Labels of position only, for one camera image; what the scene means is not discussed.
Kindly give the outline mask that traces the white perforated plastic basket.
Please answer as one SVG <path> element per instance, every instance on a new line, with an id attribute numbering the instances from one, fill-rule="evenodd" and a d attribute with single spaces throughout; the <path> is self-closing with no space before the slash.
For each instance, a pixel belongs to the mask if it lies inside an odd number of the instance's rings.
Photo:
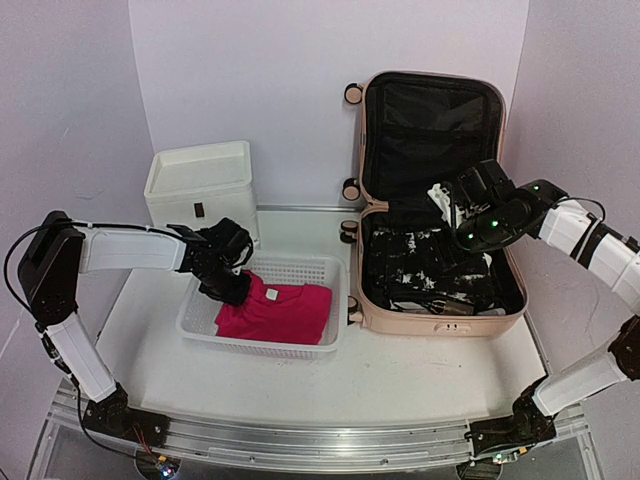
<path id="1" fill-rule="evenodd" d="M 175 325 L 191 343 L 251 355 L 313 360 L 338 350 L 348 275 L 330 255 L 259 251 L 239 270 L 194 276 Z"/>

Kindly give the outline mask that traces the white plastic drawer unit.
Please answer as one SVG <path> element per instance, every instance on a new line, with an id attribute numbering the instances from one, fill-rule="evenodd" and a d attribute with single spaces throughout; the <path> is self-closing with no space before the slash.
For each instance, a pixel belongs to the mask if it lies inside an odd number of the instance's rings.
<path id="1" fill-rule="evenodd" d="M 247 141 L 156 153 L 144 197 L 156 227 L 181 224 L 199 230 L 229 218 L 260 242 Z"/>

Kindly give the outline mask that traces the magenta t-shirt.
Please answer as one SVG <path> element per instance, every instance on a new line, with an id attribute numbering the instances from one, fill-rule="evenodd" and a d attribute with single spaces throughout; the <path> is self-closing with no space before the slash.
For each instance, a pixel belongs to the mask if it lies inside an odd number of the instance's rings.
<path id="1" fill-rule="evenodd" d="M 219 337 L 317 345 L 327 325 L 330 288 L 314 285 L 266 284 L 253 272 L 249 296 L 240 306 L 225 304 L 215 324 Z"/>

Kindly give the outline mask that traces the black white patterned garment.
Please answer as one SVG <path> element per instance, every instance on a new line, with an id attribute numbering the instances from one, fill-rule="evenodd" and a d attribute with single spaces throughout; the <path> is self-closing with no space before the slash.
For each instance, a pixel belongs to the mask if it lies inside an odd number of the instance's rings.
<path id="1" fill-rule="evenodd" d="M 457 249 L 451 232 L 378 227 L 367 245 L 363 289 L 377 306 L 399 310 L 401 302 L 454 300 L 477 309 L 497 302 L 491 259 Z"/>

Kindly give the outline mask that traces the pink hard-shell suitcase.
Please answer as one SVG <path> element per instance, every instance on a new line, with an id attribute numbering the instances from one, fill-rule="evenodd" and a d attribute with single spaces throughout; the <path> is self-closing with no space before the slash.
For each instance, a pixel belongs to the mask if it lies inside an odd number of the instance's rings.
<path id="1" fill-rule="evenodd" d="M 360 217 L 344 222 L 340 232 L 344 242 L 355 245 L 357 255 L 357 298 L 350 319 L 387 335 L 493 337 L 508 331 L 524 314 L 528 300 L 513 256 L 504 249 L 465 251 L 454 236 L 460 225 L 443 221 L 427 195 L 435 183 L 449 184 L 465 220 L 477 211 L 463 191 L 460 175 L 473 167 L 489 174 L 491 162 L 499 159 L 506 122 L 503 95 L 483 80 L 387 71 L 347 85 L 343 96 L 360 115 L 358 173 L 345 180 L 342 194 L 349 201 L 364 201 Z M 378 227 L 450 231 L 457 249 L 491 259 L 497 302 L 474 307 L 471 316 L 434 314 L 430 302 L 401 302 L 399 310 L 375 305 L 363 289 L 363 264 Z"/>

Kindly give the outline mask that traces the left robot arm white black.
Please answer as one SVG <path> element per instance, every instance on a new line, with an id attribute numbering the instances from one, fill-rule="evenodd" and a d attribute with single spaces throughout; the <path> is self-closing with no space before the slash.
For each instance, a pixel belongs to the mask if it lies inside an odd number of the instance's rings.
<path id="1" fill-rule="evenodd" d="M 126 388 L 97 349 L 80 313 L 78 295 L 92 278 L 125 279 L 133 271 L 175 273 L 194 279 L 201 293 L 231 306 L 248 297 L 243 268 L 254 241 L 229 218 L 194 230 L 186 225 L 89 222 L 62 210 L 13 241 L 2 275 L 9 293 L 33 320 L 51 363 L 76 390 L 80 428 L 98 435 L 161 447 L 167 415 L 134 407 Z"/>

